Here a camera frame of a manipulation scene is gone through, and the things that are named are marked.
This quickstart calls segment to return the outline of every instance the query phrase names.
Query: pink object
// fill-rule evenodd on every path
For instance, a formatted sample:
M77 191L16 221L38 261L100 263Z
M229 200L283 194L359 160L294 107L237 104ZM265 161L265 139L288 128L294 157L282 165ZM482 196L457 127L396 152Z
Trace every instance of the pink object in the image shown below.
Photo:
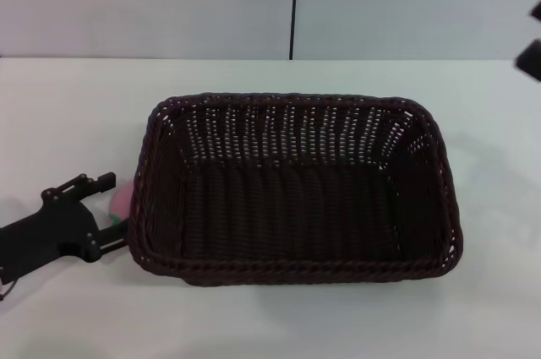
M133 193L134 181L130 180L112 196L111 203L109 204L109 218L111 218L113 224L119 224L129 218L129 205L132 201Z

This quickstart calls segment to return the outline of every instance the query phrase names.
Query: white wall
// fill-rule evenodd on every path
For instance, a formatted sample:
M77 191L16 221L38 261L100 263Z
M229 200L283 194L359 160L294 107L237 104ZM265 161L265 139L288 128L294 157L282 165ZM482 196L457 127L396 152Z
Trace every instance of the white wall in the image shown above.
M538 0L298 0L296 59L511 59ZM0 0L0 55L286 59L291 0Z
M291 0L0 0L0 55L286 59Z
M538 0L298 0L297 59L510 59Z

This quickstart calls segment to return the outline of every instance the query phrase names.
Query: white table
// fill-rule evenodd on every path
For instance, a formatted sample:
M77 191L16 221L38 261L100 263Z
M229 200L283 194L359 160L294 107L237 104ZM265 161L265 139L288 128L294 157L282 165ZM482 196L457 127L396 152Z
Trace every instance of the white table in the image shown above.
M153 107L205 91L419 101L449 150L462 261L435 280L203 289L127 249L62 258L0 303L1 358L539 358L541 85L511 62L2 59L0 225L81 172L127 180ZM100 226L109 198L86 202Z

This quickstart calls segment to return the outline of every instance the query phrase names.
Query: dark brown wicker basket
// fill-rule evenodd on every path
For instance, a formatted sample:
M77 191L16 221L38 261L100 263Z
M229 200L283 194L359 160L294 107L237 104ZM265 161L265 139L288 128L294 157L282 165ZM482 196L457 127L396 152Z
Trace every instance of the dark brown wicker basket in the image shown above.
M168 99L131 217L135 261L198 286L422 279L462 255L438 126L399 98Z

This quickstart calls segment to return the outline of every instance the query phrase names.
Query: green object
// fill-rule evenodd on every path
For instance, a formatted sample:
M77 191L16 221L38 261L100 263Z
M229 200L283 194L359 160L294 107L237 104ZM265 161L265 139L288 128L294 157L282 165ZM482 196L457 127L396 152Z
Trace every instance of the green object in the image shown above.
M113 224L114 226L120 224L120 222L121 222L121 220L120 220L116 215L114 215L114 214L110 214L110 215L109 215L109 218L111 219L112 224Z

